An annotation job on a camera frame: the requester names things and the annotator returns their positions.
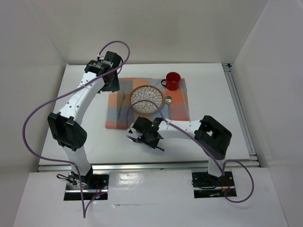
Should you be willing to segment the silver knife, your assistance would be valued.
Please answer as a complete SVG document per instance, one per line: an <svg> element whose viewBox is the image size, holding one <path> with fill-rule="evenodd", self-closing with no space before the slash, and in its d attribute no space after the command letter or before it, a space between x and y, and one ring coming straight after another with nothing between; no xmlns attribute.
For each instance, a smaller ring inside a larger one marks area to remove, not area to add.
<svg viewBox="0 0 303 227"><path fill-rule="evenodd" d="M136 139L136 138L134 138L134 137L131 137L131 136L129 136L129 135L127 135L126 137L127 137L130 141L132 141L132 142L135 142L135 143L142 143L142 142L139 141L138 139ZM157 150L159 150L159 151L161 151L161 152L164 152L164 151L165 151L165 149L160 148L160 147L158 147L158 146L154 147L154 149L157 149Z"/></svg>

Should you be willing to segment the silver fork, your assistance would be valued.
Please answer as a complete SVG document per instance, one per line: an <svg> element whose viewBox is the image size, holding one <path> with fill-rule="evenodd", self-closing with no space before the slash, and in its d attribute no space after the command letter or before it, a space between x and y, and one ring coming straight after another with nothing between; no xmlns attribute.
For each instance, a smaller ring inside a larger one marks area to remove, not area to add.
<svg viewBox="0 0 303 227"><path fill-rule="evenodd" d="M125 100L125 93L120 91L117 93L117 119L120 118L121 108Z"/></svg>

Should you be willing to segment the checkered orange grey cloth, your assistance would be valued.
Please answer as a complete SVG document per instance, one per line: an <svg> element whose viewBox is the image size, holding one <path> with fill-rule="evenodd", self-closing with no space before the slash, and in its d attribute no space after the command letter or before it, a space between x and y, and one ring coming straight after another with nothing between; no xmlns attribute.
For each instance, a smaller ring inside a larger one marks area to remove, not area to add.
<svg viewBox="0 0 303 227"><path fill-rule="evenodd" d="M134 89L143 85L150 85L158 88L162 94L172 97L172 104L167 106L163 104L160 107L161 112L167 119L177 121L189 121L189 107L187 99L186 81L184 78L179 83L176 91L170 91L161 84L160 79L152 78L121 78L119 80L120 90L110 93L107 105L106 129L125 130L127 125L133 123L137 117L145 117L150 121L161 117L158 111L149 114L138 113L130 108L129 97Z"/></svg>

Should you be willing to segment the silver spoon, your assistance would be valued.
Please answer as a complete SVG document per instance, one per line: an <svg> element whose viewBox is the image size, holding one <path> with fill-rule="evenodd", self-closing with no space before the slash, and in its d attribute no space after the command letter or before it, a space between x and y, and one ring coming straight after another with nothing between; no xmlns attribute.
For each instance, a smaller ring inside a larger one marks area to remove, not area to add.
<svg viewBox="0 0 303 227"><path fill-rule="evenodd" d="M166 96L164 98L164 103L168 106L168 115L169 115L169 119L171 119L171 112L170 112L170 105L172 104L173 100L172 97L170 96Z"/></svg>

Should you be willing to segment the floral patterned plate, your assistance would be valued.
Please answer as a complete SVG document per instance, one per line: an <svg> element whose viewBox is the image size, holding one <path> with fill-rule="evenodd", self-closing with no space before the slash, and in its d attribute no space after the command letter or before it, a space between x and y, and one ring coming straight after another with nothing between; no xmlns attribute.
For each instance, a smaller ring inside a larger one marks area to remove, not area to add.
<svg viewBox="0 0 303 227"><path fill-rule="evenodd" d="M140 114L151 114L164 103L163 93L151 85L143 85L135 88L129 97L131 107Z"/></svg>

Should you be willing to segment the red enamel mug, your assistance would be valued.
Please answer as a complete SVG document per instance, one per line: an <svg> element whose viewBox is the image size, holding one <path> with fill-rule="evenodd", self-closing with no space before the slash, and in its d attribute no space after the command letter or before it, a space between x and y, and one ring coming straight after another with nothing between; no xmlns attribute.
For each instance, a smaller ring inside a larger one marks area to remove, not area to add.
<svg viewBox="0 0 303 227"><path fill-rule="evenodd" d="M167 90L176 91L179 88L181 76L176 72L169 72L165 79L161 80L161 85Z"/></svg>

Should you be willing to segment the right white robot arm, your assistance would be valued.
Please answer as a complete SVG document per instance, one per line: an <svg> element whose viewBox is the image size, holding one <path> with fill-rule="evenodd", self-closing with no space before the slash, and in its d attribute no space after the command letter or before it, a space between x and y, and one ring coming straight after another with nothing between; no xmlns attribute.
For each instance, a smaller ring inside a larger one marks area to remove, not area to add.
<svg viewBox="0 0 303 227"><path fill-rule="evenodd" d="M150 121L138 117L128 128L126 137L132 142L142 143L162 152L164 149L158 146L160 140L192 140L209 157L204 187L219 186L223 180L225 157L232 133L209 115L195 121L175 121L166 118L155 118Z"/></svg>

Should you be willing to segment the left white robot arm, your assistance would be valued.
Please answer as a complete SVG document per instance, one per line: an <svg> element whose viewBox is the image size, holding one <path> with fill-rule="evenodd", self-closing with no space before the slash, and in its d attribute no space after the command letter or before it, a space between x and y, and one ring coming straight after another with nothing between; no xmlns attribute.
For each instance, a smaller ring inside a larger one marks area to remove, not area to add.
<svg viewBox="0 0 303 227"><path fill-rule="evenodd" d="M80 90L70 97L58 113L50 113L47 118L52 137L63 147L68 161L76 164L72 166L71 175L83 189L92 186L93 170L84 150L87 132L81 127L82 119L97 93L120 89L116 71L92 83L89 81L118 67L122 62L118 54L110 51L106 52L103 59L91 60L78 85Z"/></svg>

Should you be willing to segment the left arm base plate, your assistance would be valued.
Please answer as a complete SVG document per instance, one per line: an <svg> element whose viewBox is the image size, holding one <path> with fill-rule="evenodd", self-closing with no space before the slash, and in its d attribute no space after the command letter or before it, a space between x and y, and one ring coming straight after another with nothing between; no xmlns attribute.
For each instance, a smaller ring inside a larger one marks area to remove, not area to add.
<svg viewBox="0 0 303 227"><path fill-rule="evenodd" d="M58 174L58 179L66 181L64 201L80 201L80 182L73 178L71 173L67 176ZM109 174L97 174L93 176L92 182L89 184L83 183L83 198L85 201L91 200L95 196L95 200L108 199L108 183Z"/></svg>

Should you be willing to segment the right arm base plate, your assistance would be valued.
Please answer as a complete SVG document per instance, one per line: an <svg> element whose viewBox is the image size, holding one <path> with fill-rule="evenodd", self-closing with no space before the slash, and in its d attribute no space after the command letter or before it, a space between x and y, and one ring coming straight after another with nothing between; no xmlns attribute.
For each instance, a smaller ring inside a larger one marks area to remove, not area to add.
<svg viewBox="0 0 303 227"><path fill-rule="evenodd" d="M194 198L236 197L236 188L231 171L220 178L212 177L207 172L192 172Z"/></svg>

